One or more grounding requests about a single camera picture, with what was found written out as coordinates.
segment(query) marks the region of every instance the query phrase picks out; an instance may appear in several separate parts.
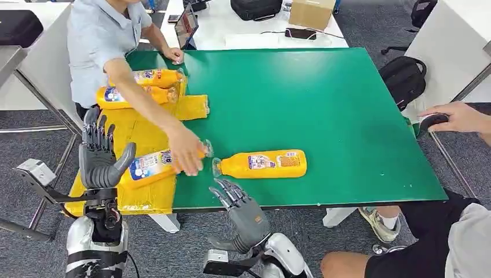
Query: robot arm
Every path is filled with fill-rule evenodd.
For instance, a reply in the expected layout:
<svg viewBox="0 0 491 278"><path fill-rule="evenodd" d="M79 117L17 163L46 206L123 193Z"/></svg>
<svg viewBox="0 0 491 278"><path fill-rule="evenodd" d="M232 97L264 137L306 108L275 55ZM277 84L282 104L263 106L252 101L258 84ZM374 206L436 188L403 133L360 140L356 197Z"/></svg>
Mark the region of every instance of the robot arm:
<svg viewBox="0 0 491 278"><path fill-rule="evenodd" d="M207 254L204 273L227 276L240 276L245 271L253 276L250 268L258 261L265 264L263 278L308 277L311 278L309 267L293 243L282 233L271 235L269 221L257 202L247 193L228 180L215 181L221 191L210 187L210 191L227 209L230 219L234 222L237 235L233 240L208 240L219 250L210 250ZM243 261L228 260L226 251L242 254L253 250L253 257Z"/></svg>
<svg viewBox="0 0 491 278"><path fill-rule="evenodd" d="M75 220L68 231L66 277L122 277L126 266L128 226L118 211L115 188L133 161L135 143L129 143L116 160L113 151L114 125L107 135L106 117L97 124L100 110L90 109L84 118L79 164L85 196L84 216Z"/></svg>

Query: white sock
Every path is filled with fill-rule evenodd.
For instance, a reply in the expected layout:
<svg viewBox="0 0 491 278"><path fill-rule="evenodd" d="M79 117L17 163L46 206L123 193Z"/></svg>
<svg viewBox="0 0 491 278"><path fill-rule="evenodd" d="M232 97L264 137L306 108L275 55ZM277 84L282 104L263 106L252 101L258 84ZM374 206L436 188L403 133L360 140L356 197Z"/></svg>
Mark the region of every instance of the white sock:
<svg viewBox="0 0 491 278"><path fill-rule="evenodd" d="M386 218L380 214L379 216L382 218L384 226L387 227L389 230L393 230L395 228L395 223L397 222L397 218L399 217L399 215L397 215L396 217Z"/></svg>

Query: person's arm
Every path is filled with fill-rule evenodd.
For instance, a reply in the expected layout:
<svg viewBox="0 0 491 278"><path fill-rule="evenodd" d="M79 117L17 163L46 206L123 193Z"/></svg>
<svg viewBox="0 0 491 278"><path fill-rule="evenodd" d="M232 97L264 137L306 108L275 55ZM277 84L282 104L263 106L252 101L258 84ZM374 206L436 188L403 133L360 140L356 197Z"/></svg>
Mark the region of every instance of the person's arm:
<svg viewBox="0 0 491 278"><path fill-rule="evenodd" d="M477 132L480 138L491 146L491 116L480 113L461 102L432 107L421 113L420 116L433 113L447 114L450 121L430 126L429 131Z"/></svg>
<svg viewBox="0 0 491 278"><path fill-rule="evenodd" d="M130 66L123 58L114 58L104 64L104 71L126 101L142 116L162 129L169 138L176 172L183 170L187 175L197 175L203 169L198 150L202 148L199 138L181 121L160 107L133 77Z"/></svg>
<svg viewBox="0 0 491 278"><path fill-rule="evenodd" d="M173 64L181 64L184 59L184 54L181 49L175 47L169 47L164 35L154 23L149 27L142 28L141 33L144 38L148 39L150 43L158 51L162 52L165 57L173 61Z"/></svg>

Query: light blue shirt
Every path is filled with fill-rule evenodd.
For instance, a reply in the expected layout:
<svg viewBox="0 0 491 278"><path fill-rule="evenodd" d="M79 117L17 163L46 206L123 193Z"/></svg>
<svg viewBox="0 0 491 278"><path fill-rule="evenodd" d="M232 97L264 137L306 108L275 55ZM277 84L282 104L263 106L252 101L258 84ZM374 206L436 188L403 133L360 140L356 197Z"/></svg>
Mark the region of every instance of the light blue shirt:
<svg viewBox="0 0 491 278"><path fill-rule="evenodd" d="M68 19L68 54L72 99L85 108L96 104L96 91L106 86L104 64L124 58L140 41L141 28L152 19L142 3L128 5L131 19L105 0L76 0Z"/></svg>

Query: skin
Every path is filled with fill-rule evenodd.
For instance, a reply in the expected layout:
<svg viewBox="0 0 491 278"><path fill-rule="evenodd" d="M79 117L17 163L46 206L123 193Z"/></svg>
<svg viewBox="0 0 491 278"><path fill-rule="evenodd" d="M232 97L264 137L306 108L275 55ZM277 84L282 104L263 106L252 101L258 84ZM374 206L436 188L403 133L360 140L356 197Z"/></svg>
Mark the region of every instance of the skin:
<svg viewBox="0 0 491 278"><path fill-rule="evenodd" d="M433 125L429 131L477 132L491 146L491 116L460 102L432 107L419 116L433 113L447 114L450 121ZM400 212L398 206L378 207L377 209L384 217L391 217ZM321 271L325 278L363 278L369 258L370 256L359 253L331 252L324 256Z"/></svg>
<svg viewBox="0 0 491 278"><path fill-rule="evenodd" d="M121 14L125 13L128 4L139 2L139 0L106 1ZM184 54L181 49L169 47L162 32L153 23L147 28L142 28L142 36L148 39L166 58L172 60L173 64L183 62ZM144 92L143 88L136 83L132 70L125 59L116 58L107 61L104 64L104 71L124 99L168 136L175 172L184 171L186 175L197 175L198 171L203 169L203 164L199 158L199 150L203 150L203 145L198 136Z"/></svg>

